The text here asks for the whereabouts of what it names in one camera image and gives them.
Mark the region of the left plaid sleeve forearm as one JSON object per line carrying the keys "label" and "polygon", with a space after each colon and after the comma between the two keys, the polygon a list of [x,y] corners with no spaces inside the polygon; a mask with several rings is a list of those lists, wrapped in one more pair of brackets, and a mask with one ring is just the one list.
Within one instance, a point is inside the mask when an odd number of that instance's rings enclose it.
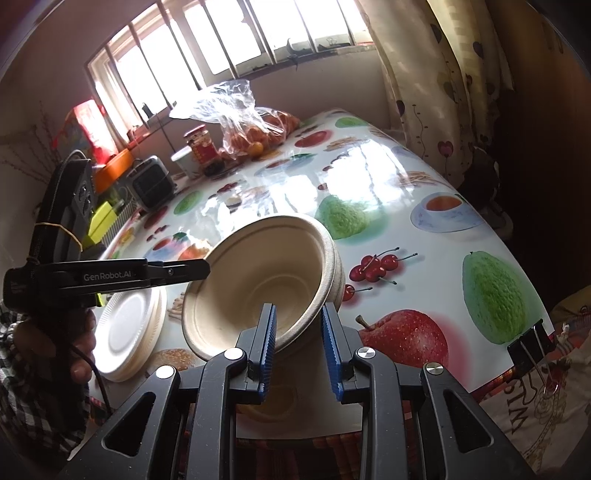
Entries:
{"label": "left plaid sleeve forearm", "polygon": [[1,308],[1,434],[15,452],[37,465],[55,467],[64,463],[86,433],[89,416],[88,361],[95,348],[95,317],[87,312],[75,351],[68,359],[66,374],[74,385],[71,426],[60,419],[53,405],[58,396],[42,383],[40,366],[55,357],[52,341],[27,316]]}

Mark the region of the left hand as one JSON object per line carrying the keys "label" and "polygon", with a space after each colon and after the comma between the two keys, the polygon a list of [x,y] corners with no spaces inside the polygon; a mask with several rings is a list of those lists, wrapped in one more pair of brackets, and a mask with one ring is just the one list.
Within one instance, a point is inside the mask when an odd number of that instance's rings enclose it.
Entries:
{"label": "left hand", "polygon": [[[89,360],[94,360],[95,325],[94,313],[91,310],[86,310],[82,333],[73,341],[73,346]],[[56,347],[53,342],[34,326],[31,320],[24,320],[15,327],[13,340],[16,349],[28,363],[42,364],[53,359],[56,355]],[[91,379],[90,365],[76,352],[70,353],[68,369],[74,383],[85,384]]]}

